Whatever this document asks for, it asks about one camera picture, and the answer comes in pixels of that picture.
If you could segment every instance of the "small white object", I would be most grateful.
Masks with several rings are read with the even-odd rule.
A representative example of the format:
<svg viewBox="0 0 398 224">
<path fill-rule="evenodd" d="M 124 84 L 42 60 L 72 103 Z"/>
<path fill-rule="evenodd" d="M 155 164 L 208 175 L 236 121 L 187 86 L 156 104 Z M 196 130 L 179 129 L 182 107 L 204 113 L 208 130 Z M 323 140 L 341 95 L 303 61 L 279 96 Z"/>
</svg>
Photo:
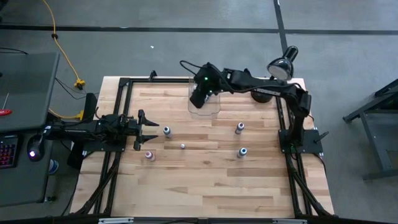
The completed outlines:
<svg viewBox="0 0 398 224">
<path fill-rule="evenodd" d="M 145 158 L 147 158 L 148 160 L 155 161 L 155 155 L 151 152 L 145 152 Z"/>
<path fill-rule="evenodd" d="M 237 157 L 242 159 L 242 158 L 244 158 L 246 156 L 247 153 L 248 153 L 248 150 L 246 148 L 241 148 L 238 151 Z"/>
<path fill-rule="evenodd" d="M 164 127 L 163 133 L 167 138 L 172 138 L 172 130 L 169 127 Z"/>
<path fill-rule="evenodd" d="M 235 130 L 235 134 L 241 134 L 242 131 L 244 129 L 244 124 L 242 122 L 240 122 L 237 126 L 236 126 L 236 130 Z"/>
</svg>

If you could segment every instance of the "black lamp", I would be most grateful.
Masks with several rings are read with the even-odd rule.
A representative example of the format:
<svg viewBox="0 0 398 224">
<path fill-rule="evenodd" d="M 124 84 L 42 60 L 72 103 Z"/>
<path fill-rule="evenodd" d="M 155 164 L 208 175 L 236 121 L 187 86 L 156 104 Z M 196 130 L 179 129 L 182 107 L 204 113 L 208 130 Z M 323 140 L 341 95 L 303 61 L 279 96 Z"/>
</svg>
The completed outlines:
<svg viewBox="0 0 398 224">
<path fill-rule="evenodd" d="M 293 61 L 299 50 L 296 46 L 286 49 L 281 58 L 273 60 L 268 66 L 268 72 L 279 80 L 291 80 L 293 78 Z"/>
</svg>

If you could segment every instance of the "computer mouse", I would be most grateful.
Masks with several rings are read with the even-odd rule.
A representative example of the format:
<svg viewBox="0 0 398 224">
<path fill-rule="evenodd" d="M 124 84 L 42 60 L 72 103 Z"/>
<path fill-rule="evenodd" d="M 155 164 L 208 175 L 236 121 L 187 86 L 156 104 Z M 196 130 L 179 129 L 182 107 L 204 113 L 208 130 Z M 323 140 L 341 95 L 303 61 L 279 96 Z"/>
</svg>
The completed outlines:
<svg viewBox="0 0 398 224">
<path fill-rule="evenodd" d="M 27 157 L 32 162 L 40 161 L 44 156 L 43 136 L 32 136 L 27 142 Z"/>
</svg>

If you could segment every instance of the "black desk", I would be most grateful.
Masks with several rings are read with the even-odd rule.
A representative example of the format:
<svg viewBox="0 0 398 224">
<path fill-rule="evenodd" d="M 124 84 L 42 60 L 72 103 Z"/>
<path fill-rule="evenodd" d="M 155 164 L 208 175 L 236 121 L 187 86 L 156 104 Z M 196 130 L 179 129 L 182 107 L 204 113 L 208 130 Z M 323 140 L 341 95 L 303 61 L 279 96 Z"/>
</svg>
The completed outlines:
<svg viewBox="0 0 398 224">
<path fill-rule="evenodd" d="M 6 109 L 12 114 L 0 117 L 0 135 L 23 136 L 17 166 L 0 169 L 0 207 L 42 202 L 47 186 L 52 141 L 44 142 L 45 155 L 31 162 L 27 142 L 42 129 L 47 117 L 59 54 L 1 54 L 0 104 L 9 92 Z"/>
</svg>

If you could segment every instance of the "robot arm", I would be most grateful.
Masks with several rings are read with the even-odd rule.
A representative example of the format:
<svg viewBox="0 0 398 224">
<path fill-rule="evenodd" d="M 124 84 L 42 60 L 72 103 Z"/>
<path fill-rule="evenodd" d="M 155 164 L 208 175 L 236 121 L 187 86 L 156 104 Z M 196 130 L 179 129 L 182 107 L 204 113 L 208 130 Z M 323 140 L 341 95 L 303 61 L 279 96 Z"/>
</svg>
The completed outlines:
<svg viewBox="0 0 398 224">
<path fill-rule="evenodd" d="M 201 108 L 205 104 L 207 97 L 224 91 L 232 94 L 255 91 L 283 98 L 295 117 L 294 123 L 289 126 L 288 141 L 294 146 L 303 145 L 303 122 L 310 113 L 311 95 L 299 84 L 254 78 L 247 69 L 239 71 L 225 68 L 221 72 L 210 63 L 199 69 L 194 76 L 194 81 L 196 88 L 190 101 L 197 108 Z"/>
</svg>

